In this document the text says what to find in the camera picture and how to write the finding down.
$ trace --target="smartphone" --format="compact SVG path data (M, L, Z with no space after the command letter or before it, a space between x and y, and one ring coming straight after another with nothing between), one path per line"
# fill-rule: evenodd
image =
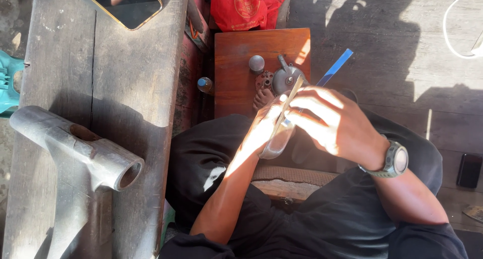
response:
M483 157L463 154L456 184L463 188L476 188L480 178L481 163L483 163Z

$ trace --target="white cable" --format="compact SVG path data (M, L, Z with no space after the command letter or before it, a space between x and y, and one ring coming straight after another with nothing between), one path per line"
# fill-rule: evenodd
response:
M448 12L450 11L451 7L453 7L453 5L455 3L457 3L458 1L459 0L455 0L454 2L452 2L450 4L450 6L448 7L448 9L446 10L446 12L444 13L444 17L443 17L443 34L444 34L444 40L446 41L446 45L448 45L448 48L450 49L450 51L452 53L454 53L456 56L458 56L459 58L463 58L463 59L473 59L473 58L477 58L477 57L479 57L477 55L464 56L464 55L459 54L458 52L455 51L455 49L453 49L453 47L450 44L450 40L448 39L448 33L446 32L446 17L448 16Z

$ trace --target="person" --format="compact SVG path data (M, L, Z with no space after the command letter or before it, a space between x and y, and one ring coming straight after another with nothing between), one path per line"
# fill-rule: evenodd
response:
M268 95L256 97L261 108L254 120L232 114L172 139L166 199L183 233L166 242L161 258L467 258L435 197L442 181L438 150L334 90L299 89L285 111L300 128L292 140L306 132L315 155L326 151L360 167L291 214L271 207L250 184L287 99L263 105ZM387 160L395 147L403 158ZM389 163L399 172L385 175Z

